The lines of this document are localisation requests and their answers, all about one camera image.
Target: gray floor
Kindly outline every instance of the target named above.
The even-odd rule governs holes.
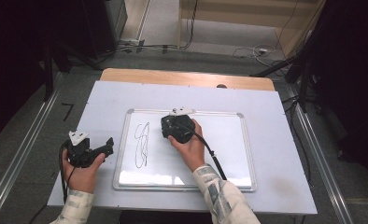
[[[206,49],[210,52],[195,52],[190,49],[187,51],[168,50],[165,54],[157,49],[143,49],[139,53],[135,51],[117,52],[101,65],[103,67],[118,68],[207,72],[230,74],[232,76],[248,76],[261,72],[266,68],[265,65],[251,57],[236,59],[232,53],[219,53],[221,51],[216,49],[216,46],[213,48],[208,46]],[[272,63],[274,58],[265,58],[264,60]],[[47,202],[56,175],[59,172],[59,147],[66,139],[68,131],[76,129],[92,86],[100,75],[101,72],[94,71],[87,65],[76,65],[70,74],[62,74],[62,84],[57,86],[58,92],[54,104],[46,116],[34,143],[31,145],[30,153],[1,207],[0,223],[28,223],[38,209]],[[295,85],[285,83],[280,72],[268,77],[274,81],[276,90],[282,100],[290,98],[290,88],[296,88]],[[21,148],[23,138],[31,128],[41,106],[43,106],[43,96],[44,88],[41,88],[29,99],[0,134],[0,179],[16,152]],[[63,119],[67,114],[68,107],[62,105],[62,103],[74,104],[73,110],[66,121],[63,121]],[[335,143],[336,136],[330,122],[322,115],[317,114],[312,104],[308,104],[307,108],[320,147],[333,171],[333,176],[343,197],[347,200],[347,206],[354,223],[368,223],[368,171],[357,163],[348,163],[336,159],[339,148]],[[306,217],[304,223],[339,223],[330,195],[326,190],[325,183],[321,178],[297,116],[294,116],[294,126],[304,143],[310,161],[311,182],[314,186],[311,192],[318,209],[318,214]],[[307,163],[300,142],[295,136],[294,139],[304,170],[306,170]],[[35,223],[49,223],[59,215],[60,211],[60,207],[47,207]],[[88,223],[117,223],[119,215],[119,210],[93,208]],[[301,222],[300,216],[256,215],[262,223]]]

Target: controller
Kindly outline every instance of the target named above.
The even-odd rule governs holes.
[[[110,137],[105,146],[99,147],[97,149],[90,149],[90,139],[84,138],[79,143],[73,144],[72,141],[67,141],[68,146],[68,159],[70,163],[75,167],[87,168],[90,167],[94,159],[101,153],[106,154],[106,158],[114,153],[113,146],[114,141]]]
[[[162,134],[164,138],[172,135],[179,143],[187,143],[195,132],[195,123],[188,115],[168,115],[161,118]]]

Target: black marker drawing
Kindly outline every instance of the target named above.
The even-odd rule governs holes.
[[[135,148],[134,161],[135,166],[139,169],[143,166],[143,164],[144,166],[147,166],[147,155],[149,151],[149,122],[147,122],[147,124],[144,126],[141,134],[137,136],[137,130],[140,126],[142,126],[142,124],[137,125],[134,133],[134,138],[138,139],[137,146]]]

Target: patterned sleeve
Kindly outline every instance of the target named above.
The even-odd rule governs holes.
[[[196,169],[192,176],[204,195],[214,224],[260,223],[242,192],[233,183],[222,180],[209,164]]]
[[[85,224],[92,209],[93,194],[69,190],[62,213],[50,224]]]

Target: person's left hand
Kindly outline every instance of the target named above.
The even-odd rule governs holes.
[[[100,165],[105,160],[105,153],[100,154],[94,159],[93,164],[88,168],[76,168],[68,181],[70,189],[93,193],[94,185],[96,184],[96,175]],[[67,158],[67,149],[65,148],[62,154],[64,179],[67,182],[68,177],[74,169]]]

